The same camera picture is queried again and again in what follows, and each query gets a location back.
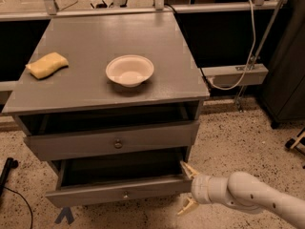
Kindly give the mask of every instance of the dresser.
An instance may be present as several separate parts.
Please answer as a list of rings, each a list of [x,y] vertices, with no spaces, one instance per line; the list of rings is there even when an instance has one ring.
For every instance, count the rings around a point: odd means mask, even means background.
[[[30,62],[58,52],[68,68],[36,80],[24,70],[3,113],[58,174],[57,207],[190,192],[188,161],[208,89],[171,12],[53,18]],[[134,88],[105,70],[118,56],[154,64]]]

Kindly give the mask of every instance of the speckled floor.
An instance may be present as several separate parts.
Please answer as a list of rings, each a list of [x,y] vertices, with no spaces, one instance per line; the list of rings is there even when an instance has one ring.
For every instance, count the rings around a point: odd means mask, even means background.
[[[231,100],[208,101],[200,116],[200,129],[190,158],[192,166],[211,176],[248,172],[281,192],[305,199],[305,157],[286,152],[284,145],[304,127],[304,122],[270,127],[270,119],[253,98],[243,101],[239,113]],[[0,169],[6,158],[19,161],[11,170],[6,186],[21,193],[33,211],[33,228],[293,228],[264,211],[247,215],[222,205],[201,205],[177,217],[186,195],[130,200],[125,202],[72,207],[74,222],[55,221],[61,210],[44,195],[53,190],[56,175],[40,162],[23,143],[24,134],[10,117],[0,116]],[[0,228],[30,228],[26,203],[5,190],[0,199]]]

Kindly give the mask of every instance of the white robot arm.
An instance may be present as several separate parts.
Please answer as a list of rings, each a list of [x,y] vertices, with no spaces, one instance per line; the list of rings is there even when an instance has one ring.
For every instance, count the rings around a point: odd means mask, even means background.
[[[210,177],[198,173],[186,163],[183,163],[183,167],[193,178],[193,198],[189,199],[188,206],[178,215],[192,210],[198,204],[220,203],[249,214],[266,209],[296,228],[305,228],[304,200],[280,193],[245,172],[235,172],[229,177]]]

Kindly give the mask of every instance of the drawer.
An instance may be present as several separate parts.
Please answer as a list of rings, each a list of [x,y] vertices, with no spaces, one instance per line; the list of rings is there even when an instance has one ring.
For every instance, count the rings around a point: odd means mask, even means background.
[[[198,127],[198,121],[193,121],[128,131],[32,135],[25,142],[40,160],[61,160],[192,146]]]
[[[89,205],[189,193],[180,161],[185,148],[62,161],[56,191],[46,197],[56,207]]]

